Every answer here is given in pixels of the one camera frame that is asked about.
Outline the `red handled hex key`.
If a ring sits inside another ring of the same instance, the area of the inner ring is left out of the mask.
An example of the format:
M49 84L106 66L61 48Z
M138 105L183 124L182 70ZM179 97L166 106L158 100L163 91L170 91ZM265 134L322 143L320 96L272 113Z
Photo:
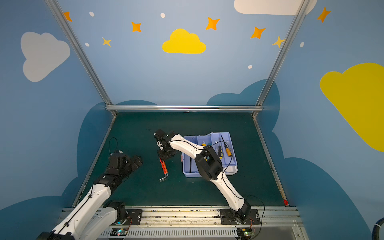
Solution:
M159 160L160 160L163 172L164 172L164 177L159 179L159 182L163 182L163 181L165 181L168 178L169 174L168 174L168 170L167 170L165 161L163 161L161 158L159 158Z

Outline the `silver hex key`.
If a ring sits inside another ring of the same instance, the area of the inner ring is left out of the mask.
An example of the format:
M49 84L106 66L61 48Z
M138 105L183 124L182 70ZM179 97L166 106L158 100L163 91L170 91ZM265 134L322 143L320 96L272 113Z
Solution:
M189 173L192 173L192 158L190 157Z

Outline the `yellow black small screwdriver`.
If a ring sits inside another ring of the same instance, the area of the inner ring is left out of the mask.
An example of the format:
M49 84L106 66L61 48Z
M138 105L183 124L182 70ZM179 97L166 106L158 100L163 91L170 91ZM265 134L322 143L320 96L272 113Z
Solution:
M218 147L218 156L219 156L219 159L222 159L222 158L223 158L223 149L222 149L222 146L219 146L219 147Z

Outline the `orange handled screwdriver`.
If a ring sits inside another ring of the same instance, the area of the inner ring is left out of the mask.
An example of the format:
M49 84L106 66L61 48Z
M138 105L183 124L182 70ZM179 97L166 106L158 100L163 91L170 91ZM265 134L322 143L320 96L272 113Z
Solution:
M232 155L232 152L231 152L227 142L224 140L223 136L221 136L221 138L222 138L223 144L225 146L225 150L226 150L228 157L232 157L233 155Z

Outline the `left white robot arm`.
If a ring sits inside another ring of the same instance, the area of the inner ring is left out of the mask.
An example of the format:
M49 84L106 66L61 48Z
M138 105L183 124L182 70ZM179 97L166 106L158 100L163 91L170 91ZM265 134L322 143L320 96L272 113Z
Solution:
M110 225L126 223L127 212L123 202L109 201L104 207L102 204L142 164L137 155L129 157L119 151L113 153L106 171L94 181L86 197L53 230L42 232L37 239L96 240ZM101 207L101 212L94 217Z

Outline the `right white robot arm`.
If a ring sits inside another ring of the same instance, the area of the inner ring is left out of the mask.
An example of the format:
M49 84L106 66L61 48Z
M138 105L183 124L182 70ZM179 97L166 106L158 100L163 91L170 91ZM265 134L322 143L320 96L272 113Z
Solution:
M228 179L223 163L219 155L211 145L201 146L192 143L180 134L169 134L159 129L154 133L157 145L160 148L157 153L159 159L164 162L172 158L176 151L192 158L201 177L212 182L227 200L230 210L238 223L244 224L251 211L251 205L243 198Z

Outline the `left controller board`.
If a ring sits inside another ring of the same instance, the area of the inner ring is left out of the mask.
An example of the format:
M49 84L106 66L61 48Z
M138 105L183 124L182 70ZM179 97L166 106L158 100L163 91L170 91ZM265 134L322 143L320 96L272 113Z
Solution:
M127 236L129 229L112 229L110 231L110 237L124 237Z

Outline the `controller board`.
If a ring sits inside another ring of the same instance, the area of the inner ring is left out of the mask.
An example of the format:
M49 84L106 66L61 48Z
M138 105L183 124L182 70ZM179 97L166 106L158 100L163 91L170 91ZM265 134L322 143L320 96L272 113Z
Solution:
M129 229L112 229L110 231L110 237L124 237L127 236Z
M254 232L250 229L237 228L237 240L250 240L254 235Z

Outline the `right controller board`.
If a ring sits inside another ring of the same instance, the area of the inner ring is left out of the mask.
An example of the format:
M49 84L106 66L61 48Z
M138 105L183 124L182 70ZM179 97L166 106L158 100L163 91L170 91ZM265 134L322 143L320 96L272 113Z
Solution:
M237 228L237 240L250 240L254 235L254 232L250 229Z

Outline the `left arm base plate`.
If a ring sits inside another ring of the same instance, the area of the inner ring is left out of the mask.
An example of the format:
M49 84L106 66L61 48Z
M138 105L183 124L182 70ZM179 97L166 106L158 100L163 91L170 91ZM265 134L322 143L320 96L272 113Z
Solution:
M125 218L116 221L117 226L138 226L141 224L143 210L141 209L126 209Z

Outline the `back horizontal frame bar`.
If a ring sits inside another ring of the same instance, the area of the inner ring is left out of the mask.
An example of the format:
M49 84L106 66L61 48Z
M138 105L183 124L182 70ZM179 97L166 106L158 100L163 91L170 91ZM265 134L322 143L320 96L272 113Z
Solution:
M106 110L117 112L260 112L262 106L157 106L157 105L107 105Z

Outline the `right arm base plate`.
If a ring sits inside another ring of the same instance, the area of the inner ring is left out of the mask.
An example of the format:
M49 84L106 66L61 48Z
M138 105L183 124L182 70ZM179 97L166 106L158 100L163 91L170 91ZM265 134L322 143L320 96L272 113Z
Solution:
M261 216L257 209L251 209L247 214L239 214L232 209L220 209L218 217L222 225L260 225Z

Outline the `right frame post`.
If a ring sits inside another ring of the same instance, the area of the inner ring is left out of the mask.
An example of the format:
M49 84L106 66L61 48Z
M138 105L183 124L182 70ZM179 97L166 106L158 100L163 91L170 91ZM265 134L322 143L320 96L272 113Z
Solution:
M267 98L267 95L279 73L280 68L283 65L283 62L290 50L290 47L306 17L306 11L309 8L310 0L304 0L299 5L298 11L293 19L292 24L290 25L290 28L286 35L286 40L283 42L283 45L281 46L278 56L276 58L276 61L273 65L273 68L262 88L262 91L258 97L256 107L258 107L255 111L252 112L252 117L255 120L258 113L263 110L263 104Z

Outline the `frame post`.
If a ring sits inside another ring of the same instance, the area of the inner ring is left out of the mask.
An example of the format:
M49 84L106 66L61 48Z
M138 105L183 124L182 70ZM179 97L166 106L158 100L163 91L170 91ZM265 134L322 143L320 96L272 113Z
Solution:
M79 58L83 67L85 68L85 70L86 70L87 74L89 75L92 83L94 84L99 95L101 96L102 100L106 104L106 107L109 105L112 105L113 103L112 103L109 95L107 94L105 87L103 86L100 78L98 77L98 75L97 75L95 69L93 68L90 60L88 59L85 51L83 50L83 47L82 47L81 43L79 42L75 32L73 31L69 21L66 19L59 2L58 1L52 1L52 0L45 0L45 3L47 4L47 6L50 9L51 13L53 14L54 18L58 22L58 24L61 27L62 31L64 32L65 36L69 40L72 48L74 49L77 57Z
M258 113L263 110L263 104L267 98L267 95L279 73L280 68L283 65L283 62L290 50L290 47L306 17L306 11L309 8L310 0L304 0L299 5L298 11L293 19L292 24L290 25L290 28L286 35L286 40L283 42L283 45L281 46L278 56L276 58L276 61L273 65L273 68L262 88L262 91L258 97L256 107L258 107L255 111L252 112L252 117L255 120Z

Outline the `aluminium front rail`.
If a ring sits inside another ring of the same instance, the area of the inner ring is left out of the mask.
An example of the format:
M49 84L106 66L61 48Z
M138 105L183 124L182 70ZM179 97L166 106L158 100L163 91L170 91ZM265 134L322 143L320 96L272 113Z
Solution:
M309 238L299 211L291 207L252 208L257 209L262 215L260 225L222 225L218 211L224 208L220 206L126 206L126 209L143 210L141 224L138 226L112 224L97 239L236 239L237 228L252 230L254 235L250 240L307 240ZM73 209L64 209L57 225L72 211ZM110 237L112 229L129 229L129 232L124 237Z

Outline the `left frame post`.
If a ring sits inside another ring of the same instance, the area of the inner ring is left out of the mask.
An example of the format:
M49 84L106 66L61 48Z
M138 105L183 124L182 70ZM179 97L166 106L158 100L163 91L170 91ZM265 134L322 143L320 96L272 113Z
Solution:
M107 94L105 87L103 86L100 78L98 77L98 75L97 75L95 69L93 68L90 60L88 59L85 51L83 50L83 47L82 47L81 43L79 42L75 32L73 31L69 21L66 19L59 2L58 1L52 1L52 0L45 0L45 3L47 4L47 6L50 9L51 13L53 14L54 18L58 22L58 24L61 27L62 31L64 32L65 36L69 40L72 48L74 49L77 57L79 58L83 67L85 68L85 70L86 70L87 74L89 75L92 83L94 84L99 95L101 96L102 100L106 104L106 107L109 105L112 105L113 103L112 103L109 95Z

